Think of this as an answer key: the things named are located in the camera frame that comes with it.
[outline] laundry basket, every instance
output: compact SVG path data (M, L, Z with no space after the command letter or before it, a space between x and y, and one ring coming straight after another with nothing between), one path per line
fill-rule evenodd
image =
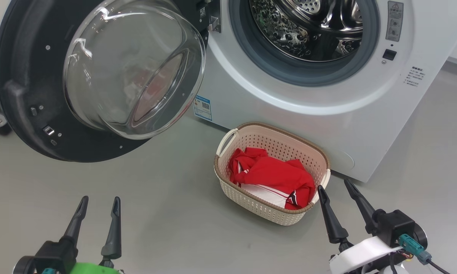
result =
M277 224L287 226L297 223L318 202L317 191L305 208L288 210L264 201L233 184L229 180L230 157L237 148L244 150L246 147L266 149L269 156L282 161L300 159L305 170L312 175L315 186L321 185L324 188L330 179L330 163L325 153L301 137L263 123L246 123L230 130L218 146L214 168L227 197Z

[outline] washing machine door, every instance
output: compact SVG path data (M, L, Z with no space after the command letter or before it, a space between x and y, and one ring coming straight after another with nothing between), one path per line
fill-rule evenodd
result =
M201 84L208 37L183 3L12 0L0 28L0 103L18 136L51 158L93 162L173 125Z

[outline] white robot part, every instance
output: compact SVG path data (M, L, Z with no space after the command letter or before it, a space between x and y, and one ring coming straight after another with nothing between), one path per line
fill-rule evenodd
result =
M374 236L331 258L330 270L332 274L344 274L400 249L402 249L401 246L390 248L380 238Z

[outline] white washing machine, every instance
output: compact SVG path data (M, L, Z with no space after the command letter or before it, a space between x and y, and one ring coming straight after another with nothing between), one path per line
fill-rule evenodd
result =
M0 0L0 104L39 153L92 162L196 98L200 117L297 133L366 182L456 41L457 0Z
M457 43L457 0L221 0L221 21L195 114L294 132L363 182Z

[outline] black wire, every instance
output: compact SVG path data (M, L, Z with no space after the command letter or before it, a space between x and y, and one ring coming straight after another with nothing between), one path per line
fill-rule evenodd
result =
M396 271L396 267L394 266L394 253L391 253L389 254L389 266L391 267L391 271L393 272L393 274L398 274L398 272Z
M436 265L434 262L432 262L431 259L428 259L427 262L432 266L435 267L438 271L442 272L443 274L450 274L449 272L446 272L443 268L439 267Z

